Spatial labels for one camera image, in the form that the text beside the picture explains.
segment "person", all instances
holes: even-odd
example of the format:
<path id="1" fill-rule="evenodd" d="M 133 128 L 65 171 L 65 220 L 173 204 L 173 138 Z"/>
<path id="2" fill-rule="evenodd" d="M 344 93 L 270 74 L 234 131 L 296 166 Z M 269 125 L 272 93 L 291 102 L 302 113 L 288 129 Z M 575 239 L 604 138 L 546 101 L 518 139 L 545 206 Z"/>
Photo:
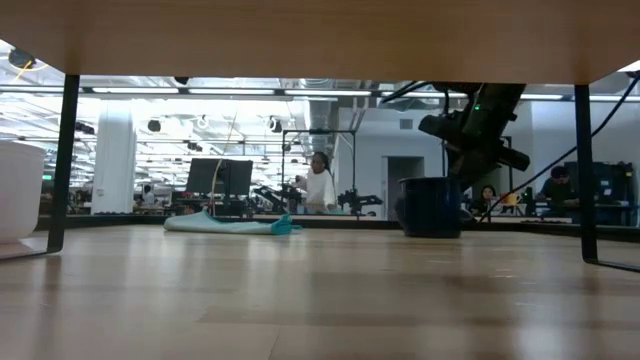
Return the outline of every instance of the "person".
<path id="1" fill-rule="evenodd" d="M 156 196 L 151 192 L 151 186 L 144 186 L 144 195 L 142 195 L 144 206 L 153 206 L 156 203 Z"/>
<path id="2" fill-rule="evenodd" d="M 325 153 L 313 154 L 307 178 L 296 177 L 295 186 L 307 192 L 306 207 L 311 212 L 323 213 L 336 209 L 333 177 L 329 168 L 329 157 Z"/>
<path id="3" fill-rule="evenodd" d="M 491 205 L 491 199 L 496 197 L 496 189 L 491 185 L 485 185 L 482 187 L 480 197 L 473 200 L 469 206 L 469 211 L 473 216 L 480 216 L 489 210 Z"/>
<path id="4" fill-rule="evenodd" d="M 545 181 L 537 200 L 547 200 L 549 211 L 546 216 L 564 216 L 567 208 L 579 205 L 576 194 L 571 189 L 569 174 L 564 166 L 551 169 L 551 177 Z"/>

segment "white pillar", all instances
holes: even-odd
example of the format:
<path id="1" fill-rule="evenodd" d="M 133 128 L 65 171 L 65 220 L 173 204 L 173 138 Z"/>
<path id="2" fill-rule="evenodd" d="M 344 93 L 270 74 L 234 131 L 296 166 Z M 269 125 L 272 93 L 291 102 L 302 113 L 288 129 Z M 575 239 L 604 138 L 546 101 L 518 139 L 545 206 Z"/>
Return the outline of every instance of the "white pillar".
<path id="1" fill-rule="evenodd" d="M 136 129 L 131 101 L 102 100 L 91 214 L 133 210 Z"/>

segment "wooden floor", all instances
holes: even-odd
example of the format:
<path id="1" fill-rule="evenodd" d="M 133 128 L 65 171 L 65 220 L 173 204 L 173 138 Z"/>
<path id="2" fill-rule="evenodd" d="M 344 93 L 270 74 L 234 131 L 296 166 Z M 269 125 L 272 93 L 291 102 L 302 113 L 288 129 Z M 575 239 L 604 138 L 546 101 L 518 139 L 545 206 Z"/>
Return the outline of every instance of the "wooden floor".
<path id="1" fill-rule="evenodd" d="M 640 274 L 579 254 L 523 233 L 69 230 L 59 256 L 0 264 L 0 359 L 639 359 Z"/>

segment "light blue cloth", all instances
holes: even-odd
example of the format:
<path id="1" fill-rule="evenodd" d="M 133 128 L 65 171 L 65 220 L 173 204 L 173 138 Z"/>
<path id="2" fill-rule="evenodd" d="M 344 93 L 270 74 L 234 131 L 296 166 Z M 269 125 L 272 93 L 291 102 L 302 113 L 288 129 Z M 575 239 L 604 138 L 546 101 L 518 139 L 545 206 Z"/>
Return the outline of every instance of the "light blue cloth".
<path id="1" fill-rule="evenodd" d="M 174 216 L 164 222 L 168 231 L 207 232 L 223 234 L 287 235 L 300 226 L 291 225 L 291 216 L 282 215 L 273 224 L 259 222 L 220 222 L 205 210 L 191 215 Z"/>

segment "door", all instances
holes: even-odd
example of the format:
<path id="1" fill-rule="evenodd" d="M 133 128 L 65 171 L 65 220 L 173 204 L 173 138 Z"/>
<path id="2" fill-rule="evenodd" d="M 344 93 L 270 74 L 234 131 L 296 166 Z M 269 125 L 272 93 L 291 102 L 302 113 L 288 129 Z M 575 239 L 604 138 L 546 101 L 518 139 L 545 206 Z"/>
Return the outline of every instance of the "door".
<path id="1" fill-rule="evenodd" d="M 388 156 L 382 158 L 383 169 L 383 219 L 396 221 L 395 203 L 400 196 L 400 180 L 424 176 L 424 158 L 412 156 Z"/>

